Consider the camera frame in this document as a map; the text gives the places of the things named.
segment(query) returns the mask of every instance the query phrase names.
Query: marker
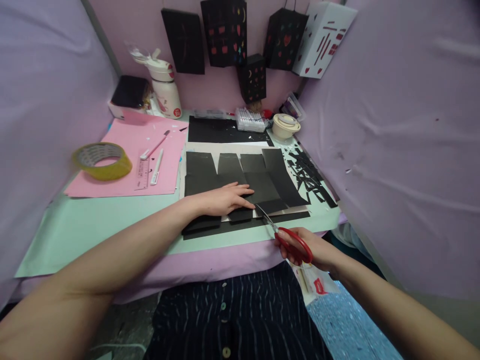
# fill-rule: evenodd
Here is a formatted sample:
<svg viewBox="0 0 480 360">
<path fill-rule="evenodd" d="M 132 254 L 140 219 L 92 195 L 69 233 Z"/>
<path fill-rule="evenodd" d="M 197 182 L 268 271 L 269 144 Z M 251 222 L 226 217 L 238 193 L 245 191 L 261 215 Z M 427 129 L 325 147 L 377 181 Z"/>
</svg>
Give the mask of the marker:
<svg viewBox="0 0 480 360">
<path fill-rule="evenodd" d="M 153 172 L 153 176 L 151 177 L 150 185 L 157 185 L 157 181 L 159 179 L 159 170 L 160 170 L 160 163 L 162 162 L 162 157 L 164 156 L 164 150 L 160 150 L 160 155 L 158 155 L 158 159 L 155 165 L 155 171 Z"/>
<path fill-rule="evenodd" d="M 145 152 L 142 155 L 140 155 L 140 159 L 147 160 L 150 157 L 150 155 L 152 155 L 152 153 L 160 146 L 160 144 L 164 142 L 168 134 L 170 134 L 170 130 L 165 131 L 165 133 L 163 134 L 163 137 L 154 147 L 151 148 L 151 150 L 150 149 L 145 150 Z"/>
</svg>

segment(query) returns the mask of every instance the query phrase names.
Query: red label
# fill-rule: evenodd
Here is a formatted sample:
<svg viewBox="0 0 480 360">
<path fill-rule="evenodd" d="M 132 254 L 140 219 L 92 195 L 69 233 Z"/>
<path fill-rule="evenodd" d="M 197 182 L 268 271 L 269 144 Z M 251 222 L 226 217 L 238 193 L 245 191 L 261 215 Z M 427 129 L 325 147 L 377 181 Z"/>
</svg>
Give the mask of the red label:
<svg viewBox="0 0 480 360">
<path fill-rule="evenodd" d="M 322 286 L 322 283 L 320 282 L 320 279 L 317 277 L 317 279 L 313 282 L 315 284 L 316 292 L 320 295 L 325 295 L 327 294 L 324 290 L 324 287 Z"/>
</svg>

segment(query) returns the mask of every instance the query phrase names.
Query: white water bottle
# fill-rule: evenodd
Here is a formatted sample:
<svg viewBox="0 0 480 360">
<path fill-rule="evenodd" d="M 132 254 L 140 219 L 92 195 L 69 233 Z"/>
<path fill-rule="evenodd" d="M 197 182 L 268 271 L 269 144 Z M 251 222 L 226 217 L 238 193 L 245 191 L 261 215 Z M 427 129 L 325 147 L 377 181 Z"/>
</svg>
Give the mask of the white water bottle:
<svg viewBox="0 0 480 360">
<path fill-rule="evenodd" d="M 134 45 L 130 45 L 128 51 L 137 63 L 144 64 L 150 71 L 153 91 L 162 114 L 169 119 L 182 117 L 179 90 L 175 84 L 172 64 L 157 58 L 160 55 L 160 49 L 157 48 L 151 56 L 148 51 L 140 50 Z"/>
</svg>

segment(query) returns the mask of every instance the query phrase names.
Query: desk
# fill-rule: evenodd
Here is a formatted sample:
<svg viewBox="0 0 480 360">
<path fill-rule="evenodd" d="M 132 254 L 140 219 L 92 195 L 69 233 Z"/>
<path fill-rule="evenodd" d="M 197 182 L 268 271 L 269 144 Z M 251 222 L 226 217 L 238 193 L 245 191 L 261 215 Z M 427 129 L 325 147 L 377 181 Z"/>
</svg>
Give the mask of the desk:
<svg viewBox="0 0 480 360">
<path fill-rule="evenodd" d="M 180 120 L 188 122 L 189 115 L 185 112 Z M 281 148 L 292 148 L 296 143 L 294 139 L 282 143 L 272 140 Z M 168 195 L 74 199 L 59 194 L 46 210 L 18 269 L 16 277 L 26 279 L 22 280 L 15 297 L 28 294 L 41 281 L 39 276 L 59 271 L 106 238 L 178 199 L 179 186 L 174 194 Z M 338 207 L 325 208 L 321 216 L 279 224 L 322 232 L 335 228 L 339 215 Z M 180 284 L 211 282 L 270 269 L 282 261 L 273 243 L 263 241 L 271 236 L 269 226 L 207 236 L 204 240 L 215 246 L 210 249 L 202 249 L 199 239 L 183 240 L 179 236 L 166 256 L 119 294 L 116 301 L 128 302 Z M 256 242 L 245 243 L 245 239 L 256 239 Z M 192 246 L 185 247 L 186 242 Z"/>
</svg>

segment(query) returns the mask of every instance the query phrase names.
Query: scissor handle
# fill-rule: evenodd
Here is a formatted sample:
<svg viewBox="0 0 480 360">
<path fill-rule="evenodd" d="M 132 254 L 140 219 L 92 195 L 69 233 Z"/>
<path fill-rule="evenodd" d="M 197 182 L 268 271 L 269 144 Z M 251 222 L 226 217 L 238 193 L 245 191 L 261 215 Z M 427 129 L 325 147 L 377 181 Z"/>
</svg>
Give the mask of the scissor handle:
<svg viewBox="0 0 480 360">
<path fill-rule="evenodd" d="M 296 241 L 298 241 L 301 245 L 301 247 L 305 250 L 306 254 L 301 252 L 300 250 L 298 250 L 295 246 L 293 245 L 290 245 L 288 242 L 286 242 L 285 240 L 283 240 L 278 233 L 275 233 L 275 239 L 277 239 L 280 244 L 283 245 L 283 247 L 290 253 L 292 254 L 294 257 L 296 257 L 297 259 L 301 259 L 304 263 L 307 263 L 307 264 L 310 264 L 313 259 L 314 259 L 314 256 L 312 254 L 312 250 L 310 250 L 309 246 L 307 245 L 307 243 L 300 237 L 298 236 L 296 233 L 294 233 L 293 231 L 287 229 L 287 228 L 284 228 L 284 227 L 279 227 L 278 230 L 283 230 L 284 232 L 286 232 L 288 235 L 290 235 L 293 239 L 295 239 Z"/>
</svg>

